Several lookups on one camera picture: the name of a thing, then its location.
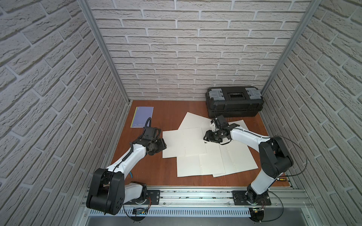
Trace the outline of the purple cover notebook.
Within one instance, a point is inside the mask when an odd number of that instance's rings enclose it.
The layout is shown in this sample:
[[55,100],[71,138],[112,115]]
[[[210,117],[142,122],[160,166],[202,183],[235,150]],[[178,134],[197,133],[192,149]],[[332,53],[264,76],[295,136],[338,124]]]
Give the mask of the purple cover notebook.
[[145,126],[148,118],[151,118],[153,115],[154,107],[150,106],[138,106],[135,109],[131,128],[142,128]]

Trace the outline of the yellow cover notebook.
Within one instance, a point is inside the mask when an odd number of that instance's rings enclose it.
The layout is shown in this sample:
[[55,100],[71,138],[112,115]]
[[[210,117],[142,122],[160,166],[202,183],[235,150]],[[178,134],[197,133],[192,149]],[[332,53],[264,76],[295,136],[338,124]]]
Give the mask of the yellow cover notebook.
[[162,151],[163,158],[206,154],[201,128],[163,131],[162,136],[167,146]]

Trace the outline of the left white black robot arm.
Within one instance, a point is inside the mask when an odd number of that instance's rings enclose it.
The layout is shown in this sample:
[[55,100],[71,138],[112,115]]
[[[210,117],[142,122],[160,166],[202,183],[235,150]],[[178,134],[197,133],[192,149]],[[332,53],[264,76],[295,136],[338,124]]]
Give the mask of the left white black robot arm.
[[146,120],[143,132],[130,142],[130,148],[116,162],[107,168],[97,169],[92,176],[86,207],[104,214],[116,215],[123,205],[130,201],[149,202],[147,185],[139,182],[125,184],[127,175],[145,156],[153,156],[167,148],[160,137],[161,129],[151,126],[152,118]]

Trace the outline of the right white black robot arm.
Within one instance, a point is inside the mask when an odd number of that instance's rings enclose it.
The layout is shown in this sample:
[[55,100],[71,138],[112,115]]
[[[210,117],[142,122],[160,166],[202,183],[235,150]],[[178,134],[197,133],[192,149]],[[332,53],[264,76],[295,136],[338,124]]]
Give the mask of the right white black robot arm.
[[294,162],[281,137],[266,137],[251,132],[237,123],[229,124],[220,115],[211,120],[212,130],[206,131],[203,139],[225,145],[223,140],[241,142],[259,153],[261,170],[248,185],[243,199],[250,205],[266,204],[268,189]]

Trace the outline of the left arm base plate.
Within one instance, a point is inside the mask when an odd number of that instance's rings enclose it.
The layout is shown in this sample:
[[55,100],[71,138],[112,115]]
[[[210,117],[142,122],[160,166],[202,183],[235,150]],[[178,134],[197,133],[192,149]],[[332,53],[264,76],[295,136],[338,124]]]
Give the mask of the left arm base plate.
[[135,200],[131,200],[126,202],[125,205],[149,205],[151,200],[151,205],[159,205],[160,200],[160,190],[148,190],[146,195],[146,200],[142,202],[137,202]]

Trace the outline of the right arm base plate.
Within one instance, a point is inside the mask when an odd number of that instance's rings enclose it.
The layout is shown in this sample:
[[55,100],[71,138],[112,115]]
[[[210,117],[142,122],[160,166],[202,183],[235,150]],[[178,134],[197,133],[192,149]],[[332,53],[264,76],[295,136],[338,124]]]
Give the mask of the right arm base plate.
[[271,200],[268,192],[261,195],[254,193],[252,190],[236,190],[232,191],[234,205],[236,206],[270,206]]

